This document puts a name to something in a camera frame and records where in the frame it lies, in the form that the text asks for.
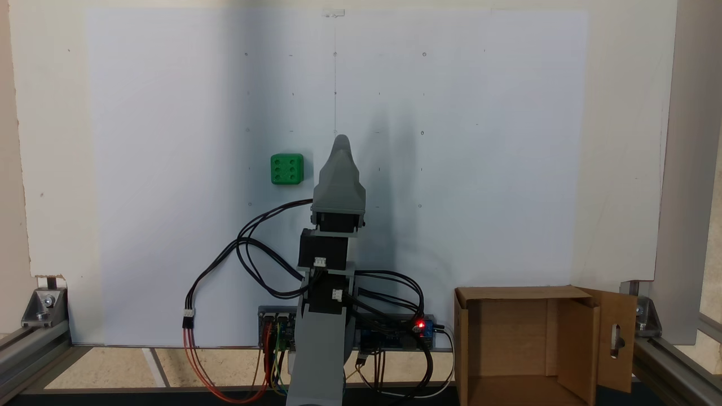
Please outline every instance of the black floor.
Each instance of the black floor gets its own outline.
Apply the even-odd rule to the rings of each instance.
[[[229,396],[242,398],[245,392],[228,393]],[[285,397],[269,392],[252,405],[283,406]],[[344,406],[388,405],[391,401],[380,398],[367,388],[349,388],[344,396]],[[179,406],[179,405],[228,405],[208,392],[176,392],[176,393],[123,393],[123,394],[39,394],[20,395],[15,397],[8,406],[52,405],[52,406],[83,406],[83,405],[133,405],[133,406]],[[646,386],[641,383],[632,385],[632,393],[626,394],[599,387],[596,396],[597,406],[663,406],[664,403]],[[415,399],[406,405],[431,406],[458,405],[456,389],[451,387],[442,394],[431,399]]]

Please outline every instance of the green wire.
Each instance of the green wire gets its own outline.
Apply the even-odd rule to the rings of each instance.
[[[281,343],[281,324],[278,323],[277,332],[276,332],[276,356],[274,357],[274,362],[276,363],[276,371],[278,371],[278,385],[281,386],[281,390],[287,394],[288,390],[286,390],[286,387],[283,384],[283,380],[281,379],[281,370],[278,368],[278,347]]]

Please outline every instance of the white connector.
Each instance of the white connector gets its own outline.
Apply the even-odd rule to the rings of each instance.
[[[343,295],[344,295],[343,289],[333,289],[331,291],[331,298],[334,299],[335,301],[339,301],[339,302],[342,301]]]

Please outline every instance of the red wire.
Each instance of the red wire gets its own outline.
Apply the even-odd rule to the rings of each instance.
[[[264,349],[267,349],[269,347],[269,337],[270,337],[270,325],[266,328],[264,331]],[[268,388],[268,382],[269,382],[269,372],[270,368],[268,368],[269,363],[269,354],[264,354],[264,365],[266,366],[266,375],[264,377],[263,386],[261,387],[261,390],[259,390],[255,395],[253,395],[249,399],[233,399],[230,397],[225,396],[218,388],[215,386],[213,381],[208,376],[208,373],[203,368],[203,365],[201,364],[200,357],[198,356],[198,353],[196,351],[196,341],[193,334],[192,329],[183,329],[183,349],[186,352],[186,358],[188,359],[188,362],[191,364],[191,367],[193,369],[193,372],[198,376],[198,378],[201,380],[201,383],[216,397],[218,397],[221,400],[224,400],[229,403],[234,403],[236,405],[242,405],[245,403],[255,402],[256,400],[260,399],[261,396],[263,396],[264,393],[266,393],[266,389]]]

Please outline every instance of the circuit board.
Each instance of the circuit board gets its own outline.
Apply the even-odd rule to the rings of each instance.
[[[389,316],[397,320],[409,320],[409,315],[390,314]],[[373,316],[371,314],[366,317],[383,327],[393,328],[394,323],[391,321]],[[434,323],[435,318],[426,315],[424,320],[417,321],[413,327],[415,334],[426,344],[429,349],[434,348]],[[356,346],[362,351],[371,351],[375,349],[396,350],[396,351],[415,351],[420,350],[418,342],[406,332],[381,333],[372,330],[364,325],[361,320],[356,321]]]
[[[260,306],[258,307],[258,346],[263,347],[264,327],[271,323],[274,331],[271,332],[271,339],[276,339],[276,333],[280,325],[279,349],[295,350],[295,325],[296,325],[296,307],[295,306]],[[365,315],[368,319],[385,327],[392,327],[392,322],[372,314]],[[409,320],[408,314],[390,314],[389,316],[397,320]],[[423,321],[418,321],[413,327],[414,333],[418,334],[422,341],[429,348],[434,348],[434,325],[435,317],[426,315]],[[395,351],[415,351],[419,350],[419,345],[411,335],[405,332],[396,333],[380,333],[373,331],[370,327],[363,324],[363,321],[356,321],[356,349],[358,350],[374,350],[380,348],[382,350]]]
[[[296,307],[295,306],[260,306],[258,307],[258,346],[263,347],[264,331],[268,325],[271,325],[271,340],[275,347],[276,335],[280,334],[279,350],[296,350],[295,344],[295,326],[296,326]]]

